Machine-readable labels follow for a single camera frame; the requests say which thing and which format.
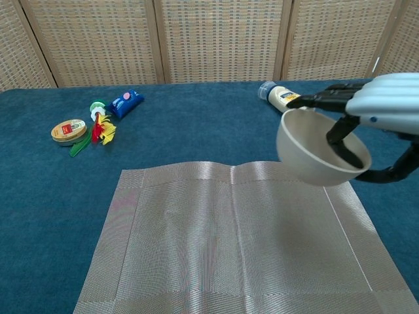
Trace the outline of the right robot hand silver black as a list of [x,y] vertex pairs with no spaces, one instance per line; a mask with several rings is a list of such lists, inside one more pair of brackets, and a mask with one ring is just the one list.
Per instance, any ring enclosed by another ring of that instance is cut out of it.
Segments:
[[379,170],[370,167],[356,180],[392,183],[419,168],[419,73],[392,73],[366,83],[334,84],[316,94],[300,96],[287,106],[289,110],[312,110],[336,120],[327,132],[327,143],[344,161],[359,169],[362,161],[344,144],[344,138],[357,127],[390,131],[409,141],[409,147],[393,165]]

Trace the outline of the white bowl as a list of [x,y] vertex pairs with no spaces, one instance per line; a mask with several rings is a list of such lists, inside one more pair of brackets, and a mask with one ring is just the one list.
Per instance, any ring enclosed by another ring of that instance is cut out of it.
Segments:
[[276,148],[294,177],[314,186],[336,186],[369,170],[371,154],[354,133],[344,138],[344,144],[362,161],[362,168],[350,165],[329,146],[326,135],[335,123],[312,110],[291,109],[282,114]]

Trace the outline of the grey woven placemat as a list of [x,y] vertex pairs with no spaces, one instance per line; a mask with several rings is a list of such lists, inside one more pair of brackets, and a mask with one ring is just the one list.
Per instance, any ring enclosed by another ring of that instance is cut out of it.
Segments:
[[419,314],[349,183],[278,162],[120,174],[73,314]]

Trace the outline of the mayonnaise squeeze bottle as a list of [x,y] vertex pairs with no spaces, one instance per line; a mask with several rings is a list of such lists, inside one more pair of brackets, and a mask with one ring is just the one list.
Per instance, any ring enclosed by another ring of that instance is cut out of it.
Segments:
[[273,81],[262,83],[258,89],[257,95],[260,99],[267,101],[281,113],[289,110],[287,105],[290,101],[301,96],[284,86],[277,85]]

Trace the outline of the bamboo folding screen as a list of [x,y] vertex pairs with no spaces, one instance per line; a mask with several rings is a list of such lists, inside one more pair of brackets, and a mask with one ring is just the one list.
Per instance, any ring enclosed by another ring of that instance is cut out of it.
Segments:
[[0,92],[419,71],[419,0],[0,0]]

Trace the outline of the blue snack packet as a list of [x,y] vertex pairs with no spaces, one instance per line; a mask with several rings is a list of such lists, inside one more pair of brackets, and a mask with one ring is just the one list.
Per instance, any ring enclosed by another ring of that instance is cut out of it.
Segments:
[[144,100],[143,95],[137,93],[135,90],[128,90],[106,105],[105,108],[118,119],[122,119]]

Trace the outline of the colourful feather shuttlecock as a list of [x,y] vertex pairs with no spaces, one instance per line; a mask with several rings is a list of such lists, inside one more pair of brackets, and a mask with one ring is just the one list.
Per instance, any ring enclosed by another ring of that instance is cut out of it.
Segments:
[[81,140],[77,140],[69,151],[70,157],[76,157],[90,143],[110,143],[115,136],[117,127],[111,122],[110,115],[106,113],[106,105],[103,101],[94,101],[90,105],[90,117],[93,124],[86,130]]

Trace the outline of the round yellow tin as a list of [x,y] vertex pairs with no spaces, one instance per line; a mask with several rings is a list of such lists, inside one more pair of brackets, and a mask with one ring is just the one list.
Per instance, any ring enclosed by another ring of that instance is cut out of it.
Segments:
[[52,139],[63,147],[80,143],[87,135],[86,123],[81,119],[71,119],[61,122],[51,132]]

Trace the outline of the blue carpet table cover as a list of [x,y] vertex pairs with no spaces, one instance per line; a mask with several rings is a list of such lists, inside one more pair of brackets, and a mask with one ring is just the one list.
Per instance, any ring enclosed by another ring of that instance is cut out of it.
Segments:
[[[76,157],[52,128],[90,118],[123,86],[0,93],[0,314],[73,314],[120,174],[185,162],[278,162],[280,112],[256,82],[137,86],[145,101],[108,145]],[[419,169],[390,184],[351,181],[419,304]]]

